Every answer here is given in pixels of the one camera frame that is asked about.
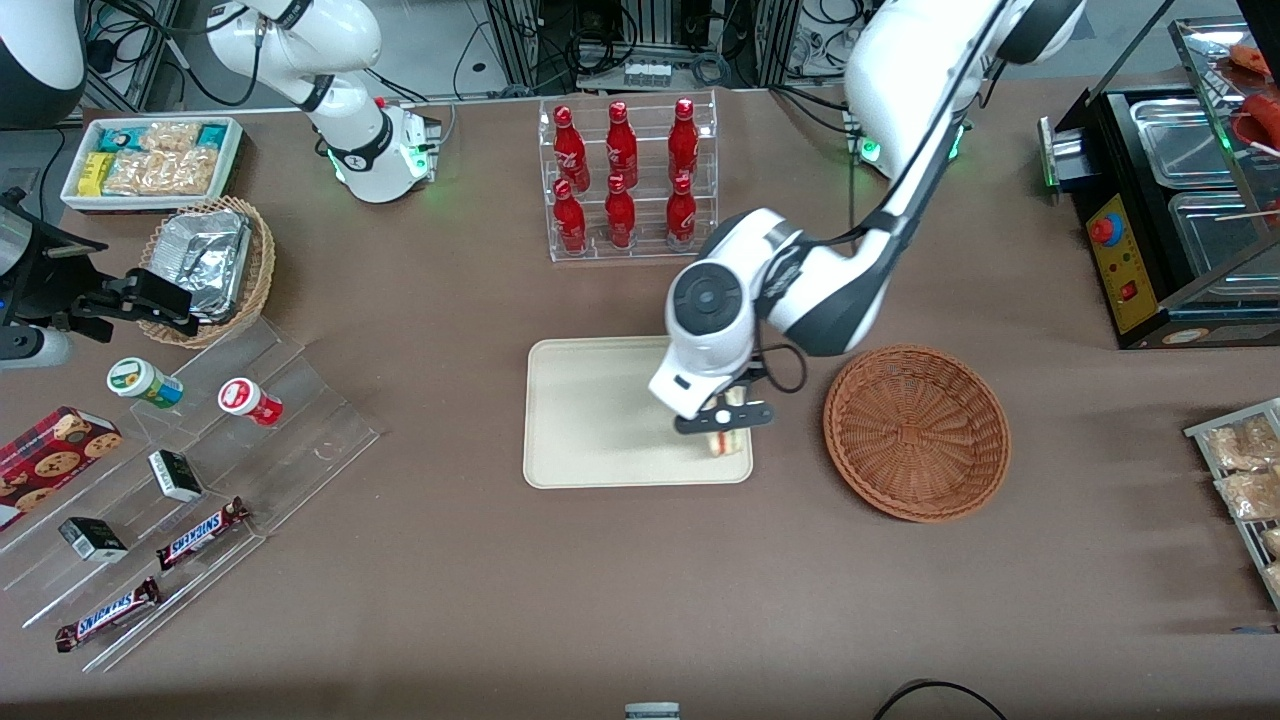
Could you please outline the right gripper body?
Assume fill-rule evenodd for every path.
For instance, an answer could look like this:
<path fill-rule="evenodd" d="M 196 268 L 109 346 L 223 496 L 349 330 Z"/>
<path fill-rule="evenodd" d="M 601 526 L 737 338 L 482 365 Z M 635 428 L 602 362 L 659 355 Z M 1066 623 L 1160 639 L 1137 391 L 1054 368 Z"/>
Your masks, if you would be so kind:
<path fill-rule="evenodd" d="M 90 255 L 106 243 L 72 234 L 23 209 L 22 195 L 4 195 L 3 325 L 36 324 L 70 331 L 96 315 L 90 296 L 105 275 Z"/>

